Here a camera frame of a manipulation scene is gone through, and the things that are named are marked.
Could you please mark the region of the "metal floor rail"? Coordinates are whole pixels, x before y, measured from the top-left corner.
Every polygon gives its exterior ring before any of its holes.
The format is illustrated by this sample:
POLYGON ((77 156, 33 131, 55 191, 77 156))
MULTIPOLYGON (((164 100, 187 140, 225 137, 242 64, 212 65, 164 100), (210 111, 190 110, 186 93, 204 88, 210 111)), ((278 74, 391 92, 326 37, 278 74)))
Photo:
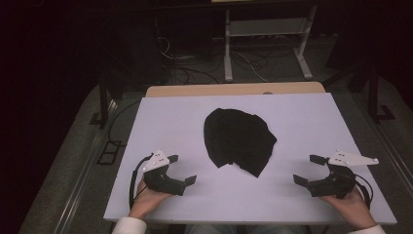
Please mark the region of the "metal floor rail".
POLYGON ((66 189, 61 191, 65 198, 53 234, 68 233, 91 177, 97 151, 104 142, 107 122, 117 108, 114 100, 103 109, 93 101, 81 106, 53 165, 57 181, 66 189))
POLYGON ((373 123, 372 129, 397 175, 413 190, 413 136, 396 120, 373 123))

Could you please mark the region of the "white metal stand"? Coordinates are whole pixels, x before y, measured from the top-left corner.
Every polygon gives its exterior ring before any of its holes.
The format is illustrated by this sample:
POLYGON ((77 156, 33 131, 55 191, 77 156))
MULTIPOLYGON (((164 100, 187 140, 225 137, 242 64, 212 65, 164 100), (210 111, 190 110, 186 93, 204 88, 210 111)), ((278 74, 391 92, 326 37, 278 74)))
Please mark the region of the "white metal stand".
POLYGON ((232 37, 264 35, 300 35, 301 42, 292 52, 306 80, 312 80, 313 74, 304 58, 307 41, 314 23, 318 6, 313 5, 306 17, 287 19, 244 19, 232 20, 231 12, 225 14, 225 81, 233 81, 230 40, 232 37))

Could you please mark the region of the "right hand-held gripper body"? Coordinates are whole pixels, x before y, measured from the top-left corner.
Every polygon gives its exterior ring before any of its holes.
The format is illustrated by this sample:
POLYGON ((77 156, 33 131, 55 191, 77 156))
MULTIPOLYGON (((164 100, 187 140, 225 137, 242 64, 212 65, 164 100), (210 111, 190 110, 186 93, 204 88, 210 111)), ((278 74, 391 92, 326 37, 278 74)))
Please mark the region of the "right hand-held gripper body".
POLYGON ((325 164, 329 169, 326 178, 309 181, 306 188, 313 197, 334 195, 338 199, 345 198, 355 186, 358 186, 362 194, 368 199, 373 198, 373 189, 370 184, 367 188, 357 182, 357 175, 351 170, 352 166, 378 165, 377 158, 369 158, 342 150, 336 150, 332 156, 324 157, 328 160, 325 164))

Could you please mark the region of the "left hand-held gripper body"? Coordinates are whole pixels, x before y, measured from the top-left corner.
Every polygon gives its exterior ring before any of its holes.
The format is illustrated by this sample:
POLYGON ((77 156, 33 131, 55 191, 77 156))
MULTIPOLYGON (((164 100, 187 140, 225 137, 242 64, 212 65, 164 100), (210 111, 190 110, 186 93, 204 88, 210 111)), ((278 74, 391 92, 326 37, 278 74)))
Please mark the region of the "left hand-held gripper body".
POLYGON ((143 167, 143 178, 150 190, 182 196, 186 185, 184 181, 170 178, 168 156, 163 150, 155 151, 143 167))

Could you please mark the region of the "person's left hand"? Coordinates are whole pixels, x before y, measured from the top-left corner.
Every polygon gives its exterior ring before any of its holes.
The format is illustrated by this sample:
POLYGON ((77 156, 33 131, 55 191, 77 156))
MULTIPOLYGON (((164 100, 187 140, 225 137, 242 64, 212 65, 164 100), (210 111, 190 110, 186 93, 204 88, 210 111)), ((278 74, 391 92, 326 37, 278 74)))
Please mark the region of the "person's left hand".
POLYGON ((128 217, 144 219, 154 212, 162 202, 171 197, 171 194, 148 189, 143 179, 139 182, 137 191, 139 195, 134 199, 128 217))

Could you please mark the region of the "black pants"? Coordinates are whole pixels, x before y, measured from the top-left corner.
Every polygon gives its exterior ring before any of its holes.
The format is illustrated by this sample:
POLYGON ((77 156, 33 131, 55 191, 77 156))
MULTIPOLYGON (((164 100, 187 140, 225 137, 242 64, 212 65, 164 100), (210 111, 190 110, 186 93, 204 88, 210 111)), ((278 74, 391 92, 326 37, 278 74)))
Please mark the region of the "black pants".
POLYGON ((277 138, 258 115, 217 108, 205 119, 204 141, 207 155, 217 168, 236 164, 259 177, 273 154, 277 138))

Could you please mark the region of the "person's right hand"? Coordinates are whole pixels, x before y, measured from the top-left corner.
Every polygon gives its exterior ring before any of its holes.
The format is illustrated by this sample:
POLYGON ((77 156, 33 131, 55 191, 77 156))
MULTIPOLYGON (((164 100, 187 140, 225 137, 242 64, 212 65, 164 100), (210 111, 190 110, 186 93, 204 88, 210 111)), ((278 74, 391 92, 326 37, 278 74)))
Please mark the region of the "person's right hand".
POLYGON ((367 208, 362 195, 356 187, 343 199, 335 196, 321 196, 324 202, 331 205, 355 231, 364 230, 377 225, 367 208))

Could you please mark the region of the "black metal stand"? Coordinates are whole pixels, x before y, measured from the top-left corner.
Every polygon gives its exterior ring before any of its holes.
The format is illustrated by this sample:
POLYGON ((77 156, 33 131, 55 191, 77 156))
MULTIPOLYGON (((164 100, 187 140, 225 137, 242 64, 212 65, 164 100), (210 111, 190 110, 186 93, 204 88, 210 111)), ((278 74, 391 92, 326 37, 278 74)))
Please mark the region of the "black metal stand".
POLYGON ((364 86, 367 86, 368 114, 373 121, 380 124, 384 120, 393 120, 394 115, 389 108, 386 105, 378 104, 379 77, 371 61, 362 59, 322 81, 321 84, 326 88, 351 73, 354 76, 348 84, 348 90, 351 93, 360 93, 364 86))
POLYGON ((102 72, 98 79, 99 91, 99 111, 96 112, 91 121, 91 125, 99 125, 102 129, 109 118, 109 99, 122 97, 122 84, 106 72, 102 72))

